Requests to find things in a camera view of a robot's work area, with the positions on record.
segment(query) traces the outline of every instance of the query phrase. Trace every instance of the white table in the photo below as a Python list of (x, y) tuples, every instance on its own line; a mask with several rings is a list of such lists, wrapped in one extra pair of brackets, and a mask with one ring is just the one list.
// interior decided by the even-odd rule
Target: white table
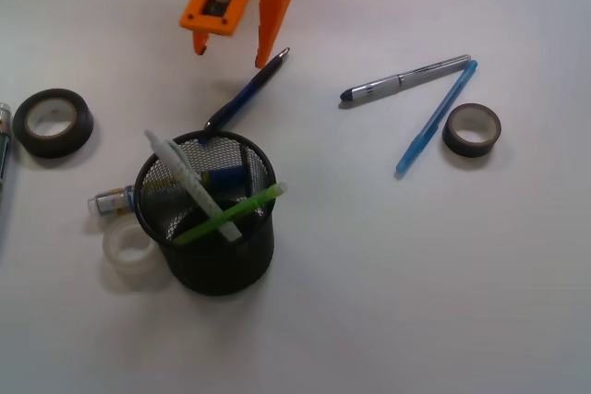
[[(221, 299), (119, 280), (86, 211), (135, 180), (146, 127), (199, 129), (255, 73), (257, 2), (202, 57), (186, 3), (0, 0), (0, 100), (67, 88), (96, 120), (76, 155), (10, 164), (3, 393), (589, 391), (589, 0), (293, 0), (289, 61), (229, 125), (290, 186), (275, 256)], [(339, 94), (464, 53), (456, 104), (493, 109), (499, 142), (468, 162), (437, 135), (395, 180), (457, 76), (354, 110)]]

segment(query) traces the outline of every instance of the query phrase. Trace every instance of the clear tape roll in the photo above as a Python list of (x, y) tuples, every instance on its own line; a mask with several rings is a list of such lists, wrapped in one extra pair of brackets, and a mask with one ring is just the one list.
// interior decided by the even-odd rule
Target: clear tape roll
[[(134, 248), (133, 254), (125, 254), (129, 244), (145, 241), (144, 248)], [(124, 274), (148, 272), (162, 260), (158, 245), (139, 225), (135, 214), (116, 219), (104, 232), (103, 253), (113, 267)]]

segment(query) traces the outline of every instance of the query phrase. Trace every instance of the mesh cup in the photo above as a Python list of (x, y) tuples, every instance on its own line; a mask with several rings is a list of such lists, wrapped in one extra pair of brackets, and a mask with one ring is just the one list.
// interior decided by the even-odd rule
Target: mesh cup
[[(203, 185), (208, 173), (219, 176), (219, 172), (243, 168), (238, 182), (217, 186), (210, 192), (222, 209), (275, 183), (267, 156), (244, 137), (223, 131), (196, 131), (175, 138), (175, 142), (193, 169), (201, 173)], [(271, 263), (274, 200), (235, 221), (242, 237), (233, 242), (215, 231), (189, 245), (177, 246), (172, 240), (207, 220), (207, 216), (166, 165), (152, 155), (136, 180), (134, 205), (139, 224), (160, 246), (170, 270), (193, 291), (208, 295), (235, 293), (260, 278)]]

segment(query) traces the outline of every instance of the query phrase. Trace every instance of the black electrical tape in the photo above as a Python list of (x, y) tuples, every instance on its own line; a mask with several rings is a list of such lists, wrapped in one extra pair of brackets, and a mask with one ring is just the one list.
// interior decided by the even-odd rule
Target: black electrical tape
[[(72, 113), (70, 125), (52, 136), (35, 134), (34, 128), (30, 128), (29, 125), (30, 117), (41, 117), (55, 111), (52, 104), (62, 109), (67, 108)], [(92, 134), (94, 121), (86, 102), (75, 92), (45, 90), (29, 97), (18, 107), (13, 119), (13, 128), (18, 141), (33, 156), (57, 159), (82, 148)]]
[[(471, 142), (458, 134), (463, 129), (483, 133), (482, 142)], [(445, 122), (443, 141), (453, 152), (464, 157), (482, 157), (492, 150), (501, 135), (501, 121), (495, 113), (478, 103), (455, 108)]]

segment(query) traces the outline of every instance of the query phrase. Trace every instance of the blue pen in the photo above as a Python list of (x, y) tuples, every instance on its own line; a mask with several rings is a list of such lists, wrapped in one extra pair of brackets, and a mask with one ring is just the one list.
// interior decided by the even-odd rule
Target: blue pen
[(418, 136), (415, 137), (415, 140), (413, 140), (413, 142), (410, 144), (410, 147), (408, 147), (408, 149), (404, 153), (404, 156), (396, 165), (396, 172), (399, 175), (402, 176), (404, 175), (404, 173), (408, 171), (410, 165), (413, 164), (413, 161), (415, 161), (418, 155), (426, 147), (428, 142), (431, 140), (431, 138), (437, 131), (437, 128), (439, 127), (441, 120), (443, 119), (443, 117), (445, 117), (445, 114), (447, 114), (447, 112), (450, 111), (453, 102), (460, 95), (460, 93), (464, 89), (465, 84), (468, 83), (468, 80), (470, 80), (470, 78), (476, 71), (477, 66), (478, 62), (476, 60), (470, 62), (470, 64), (464, 70), (464, 73), (462, 73), (460, 78), (458, 78), (457, 82), (455, 82), (455, 84), (452, 86), (450, 92), (447, 93), (445, 99), (443, 99), (443, 101), (440, 103), (440, 106), (437, 108), (437, 110), (435, 110), (435, 113), (433, 113), (431, 118), (428, 119), (428, 122), (425, 125), (425, 127), (421, 130), (420, 133), (418, 133)]
[(211, 119), (205, 124), (204, 130), (216, 130), (221, 129), (222, 126), (230, 120), (230, 118), (238, 112), (242, 105), (244, 105), (255, 93), (262, 88), (267, 80), (272, 76), (272, 74), (277, 71), (285, 57), (289, 53), (289, 48), (285, 48), (279, 54), (272, 58), (272, 60), (262, 68), (259, 73), (255, 77), (250, 80), (248, 85), (246, 85), (239, 93), (230, 100), (226, 105), (224, 105), (216, 114), (214, 114)]

